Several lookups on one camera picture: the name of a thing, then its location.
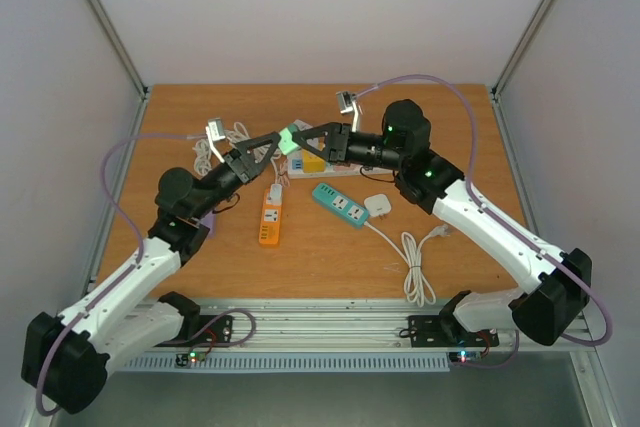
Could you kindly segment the yellow cube socket adapter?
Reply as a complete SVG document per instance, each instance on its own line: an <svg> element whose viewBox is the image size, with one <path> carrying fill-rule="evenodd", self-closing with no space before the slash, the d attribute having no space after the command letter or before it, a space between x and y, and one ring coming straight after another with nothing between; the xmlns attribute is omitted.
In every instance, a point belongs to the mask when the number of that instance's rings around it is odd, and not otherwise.
<svg viewBox="0 0 640 427"><path fill-rule="evenodd" d="M306 174L322 173L325 171L326 162L319 156L308 152L302 152L302 170Z"/></svg>

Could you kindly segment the green small plug adapter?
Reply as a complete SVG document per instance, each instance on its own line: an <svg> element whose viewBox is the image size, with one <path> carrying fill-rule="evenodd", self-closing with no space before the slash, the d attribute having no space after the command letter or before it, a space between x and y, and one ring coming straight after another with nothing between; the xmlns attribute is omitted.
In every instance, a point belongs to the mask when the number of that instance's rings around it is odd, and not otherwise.
<svg viewBox="0 0 640 427"><path fill-rule="evenodd" d="M278 149L282 155L288 156L300 149L299 145L293 139L293 135L298 131L299 129L296 124L289 124L279 132L280 140L278 142Z"/></svg>

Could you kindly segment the small white usb charger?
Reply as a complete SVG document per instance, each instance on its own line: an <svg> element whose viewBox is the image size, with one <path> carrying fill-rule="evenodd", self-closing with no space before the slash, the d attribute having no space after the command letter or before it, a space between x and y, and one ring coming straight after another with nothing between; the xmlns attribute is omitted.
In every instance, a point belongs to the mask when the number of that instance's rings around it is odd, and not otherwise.
<svg viewBox="0 0 640 427"><path fill-rule="evenodd" d="M268 203L271 205L281 205L283 200L283 186L281 184L272 184L269 189Z"/></svg>

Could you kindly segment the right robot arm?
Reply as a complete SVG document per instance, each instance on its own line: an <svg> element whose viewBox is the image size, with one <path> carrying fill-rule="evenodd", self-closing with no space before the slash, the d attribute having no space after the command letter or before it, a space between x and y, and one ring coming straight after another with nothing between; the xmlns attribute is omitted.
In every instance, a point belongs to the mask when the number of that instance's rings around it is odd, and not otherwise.
<svg viewBox="0 0 640 427"><path fill-rule="evenodd" d="M580 249L565 252L498 209L454 164L430 147L431 123L406 99L385 110L382 131L363 133L331 122L293 133L293 142L330 163L394 171L394 185L411 204L454 227L514 279L514 289L453 297L440 311L442 334L463 343L475 332L516 329L551 346L589 302L592 262Z"/></svg>

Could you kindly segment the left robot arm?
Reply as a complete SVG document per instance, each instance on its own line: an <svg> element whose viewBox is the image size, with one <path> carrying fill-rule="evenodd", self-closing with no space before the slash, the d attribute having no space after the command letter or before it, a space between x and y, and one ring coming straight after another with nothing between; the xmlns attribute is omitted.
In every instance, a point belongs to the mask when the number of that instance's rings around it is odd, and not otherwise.
<svg viewBox="0 0 640 427"><path fill-rule="evenodd" d="M201 178L181 167L166 170L158 181L156 221L146 235L138 235L131 256L73 305L30 321L21 377L35 390L40 416L76 414L128 360L156 345L189 345L199 338L198 313L179 294L162 297L141 316L129 315L196 255L209 233L202 218L220 213L222 202L258 178L280 140L271 132L241 141Z"/></svg>

